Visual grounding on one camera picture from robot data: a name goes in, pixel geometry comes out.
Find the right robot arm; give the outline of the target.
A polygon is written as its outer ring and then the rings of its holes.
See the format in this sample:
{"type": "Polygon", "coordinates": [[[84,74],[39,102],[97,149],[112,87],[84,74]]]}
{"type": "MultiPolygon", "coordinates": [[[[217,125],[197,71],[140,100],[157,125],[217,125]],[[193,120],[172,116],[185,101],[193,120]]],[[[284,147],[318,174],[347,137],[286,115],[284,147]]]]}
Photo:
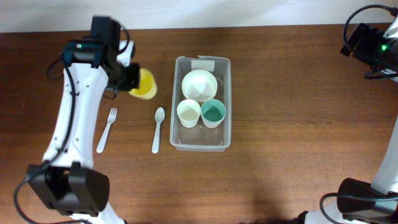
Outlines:
{"type": "Polygon", "coordinates": [[[381,71],[359,76],[359,63],[338,60],[312,73],[297,130],[303,148],[298,185],[321,200],[307,223],[397,221],[397,88],[381,71]]]}

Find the pink plastic cup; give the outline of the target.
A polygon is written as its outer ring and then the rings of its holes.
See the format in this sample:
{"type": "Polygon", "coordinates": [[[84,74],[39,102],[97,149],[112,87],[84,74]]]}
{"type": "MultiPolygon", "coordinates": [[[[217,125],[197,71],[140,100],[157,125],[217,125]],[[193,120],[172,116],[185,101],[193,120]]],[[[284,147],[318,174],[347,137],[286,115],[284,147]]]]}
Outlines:
{"type": "Polygon", "coordinates": [[[207,119],[203,118],[203,123],[207,128],[210,129],[214,129],[217,128],[221,123],[223,122],[223,120],[219,120],[219,121],[208,121],[207,119]]]}

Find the white plastic cup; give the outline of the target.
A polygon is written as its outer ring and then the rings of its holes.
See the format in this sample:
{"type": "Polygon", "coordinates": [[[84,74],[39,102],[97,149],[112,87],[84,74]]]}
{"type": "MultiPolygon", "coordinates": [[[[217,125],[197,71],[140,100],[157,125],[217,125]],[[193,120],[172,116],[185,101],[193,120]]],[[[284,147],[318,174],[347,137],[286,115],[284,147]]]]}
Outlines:
{"type": "Polygon", "coordinates": [[[183,100],[177,106],[177,115],[186,128],[193,128],[200,117],[201,107],[195,100],[183,100]]]}

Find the teal plastic cup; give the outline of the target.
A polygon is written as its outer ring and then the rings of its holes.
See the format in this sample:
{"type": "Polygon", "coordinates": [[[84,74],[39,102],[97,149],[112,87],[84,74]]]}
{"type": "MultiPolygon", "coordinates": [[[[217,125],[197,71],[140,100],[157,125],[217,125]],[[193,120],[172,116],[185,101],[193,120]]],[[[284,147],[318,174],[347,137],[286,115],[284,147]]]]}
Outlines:
{"type": "Polygon", "coordinates": [[[201,117],[209,124],[220,123],[225,116],[226,107],[220,100],[211,99],[201,106],[201,117]]]}

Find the pale plastic fork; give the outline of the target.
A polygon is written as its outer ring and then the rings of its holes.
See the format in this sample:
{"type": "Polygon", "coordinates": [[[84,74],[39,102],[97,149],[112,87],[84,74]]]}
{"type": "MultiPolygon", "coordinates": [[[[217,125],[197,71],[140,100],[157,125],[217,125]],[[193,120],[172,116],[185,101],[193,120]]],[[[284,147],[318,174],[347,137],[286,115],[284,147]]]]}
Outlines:
{"type": "Polygon", "coordinates": [[[106,145],[106,141],[107,141],[107,138],[108,138],[108,134],[109,134],[109,131],[111,129],[111,125],[115,122],[115,120],[117,118],[117,113],[118,113],[117,108],[111,108],[111,110],[109,112],[109,115],[108,115],[108,118],[107,118],[106,126],[104,128],[104,131],[103,131],[103,133],[101,135],[101,138],[100,138],[99,143],[98,143],[97,148],[96,148],[96,152],[99,153],[99,154],[102,153],[104,151],[104,149],[105,149],[105,145],[106,145]]]}

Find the yellow plastic cup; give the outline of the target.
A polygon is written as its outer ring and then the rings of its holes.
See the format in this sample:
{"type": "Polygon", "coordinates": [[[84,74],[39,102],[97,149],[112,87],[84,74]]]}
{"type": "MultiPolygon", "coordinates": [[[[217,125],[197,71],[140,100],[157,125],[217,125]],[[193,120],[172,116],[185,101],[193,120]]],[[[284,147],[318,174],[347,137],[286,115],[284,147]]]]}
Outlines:
{"type": "Polygon", "coordinates": [[[157,93],[157,84],[152,72],[146,68],[140,69],[140,84],[138,89],[132,89],[129,94],[142,100],[150,100],[157,93]]]}

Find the pale plastic spoon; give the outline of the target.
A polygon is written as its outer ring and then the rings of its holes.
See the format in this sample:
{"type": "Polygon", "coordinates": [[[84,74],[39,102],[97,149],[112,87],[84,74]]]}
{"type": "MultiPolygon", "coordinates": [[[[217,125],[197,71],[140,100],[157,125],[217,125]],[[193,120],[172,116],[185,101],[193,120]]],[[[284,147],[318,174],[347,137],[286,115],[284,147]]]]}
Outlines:
{"type": "Polygon", "coordinates": [[[162,107],[159,107],[156,112],[155,112],[155,122],[156,122],[156,127],[155,127],[155,133],[154,133],[154,139],[152,142],[152,153],[157,154],[159,151],[160,147],[160,127],[165,119],[165,111],[162,107]]]}

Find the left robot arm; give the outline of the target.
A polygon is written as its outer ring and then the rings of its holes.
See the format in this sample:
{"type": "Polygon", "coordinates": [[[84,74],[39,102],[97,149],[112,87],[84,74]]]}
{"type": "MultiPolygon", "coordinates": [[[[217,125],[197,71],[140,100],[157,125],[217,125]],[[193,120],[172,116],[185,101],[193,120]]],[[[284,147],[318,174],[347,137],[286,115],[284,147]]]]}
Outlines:
{"type": "Polygon", "coordinates": [[[89,35],[70,40],[59,61],[63,95],[52,140],[41,165],[30,165],[25,182],[50,210],[73,223],[125,223],[109,203],[109,178],[93,168],[93,137],[105,91],[139,88],[135,46],[121,40],[124,27],[109,16],[93,16],[89,35]]]}

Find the clear plastic container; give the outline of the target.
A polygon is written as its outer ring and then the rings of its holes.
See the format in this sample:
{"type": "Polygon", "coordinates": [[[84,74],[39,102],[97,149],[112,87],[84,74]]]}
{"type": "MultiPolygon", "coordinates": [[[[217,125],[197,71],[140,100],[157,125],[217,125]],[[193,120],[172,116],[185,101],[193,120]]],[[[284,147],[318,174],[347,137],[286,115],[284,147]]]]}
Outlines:
{"type": "Polygon", "coordinates": [[[179,151],[223,152],[229,147],[232,130],[231,90],[231,63],[229,59],[211,56],[177,58],[171,109],[170,143],[179,151]],[[217,80],[218,90],[213,99],[220,100],[226,107],[226,116],[217,128],[207,128],[203,123],[201,113],[193,128],[182,126],[178,118],[178,104],[183,100],[190,100],[186,99],[182,93],[182,80],[186,74],[193,70],[206,70],[212,73],[217,80]]]}

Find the white plastic bowl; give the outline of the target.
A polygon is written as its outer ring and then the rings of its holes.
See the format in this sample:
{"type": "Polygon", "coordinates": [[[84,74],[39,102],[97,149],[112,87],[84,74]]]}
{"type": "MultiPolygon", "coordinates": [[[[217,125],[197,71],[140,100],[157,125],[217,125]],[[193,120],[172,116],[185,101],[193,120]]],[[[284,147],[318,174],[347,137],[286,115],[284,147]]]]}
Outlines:
{"type": "Polygon", "coordinates": [[[186,99],[205,102],[213,99],[217,90],[215,76],[206,70],[193,70],[182,80],[182,93],[186,99]]]}

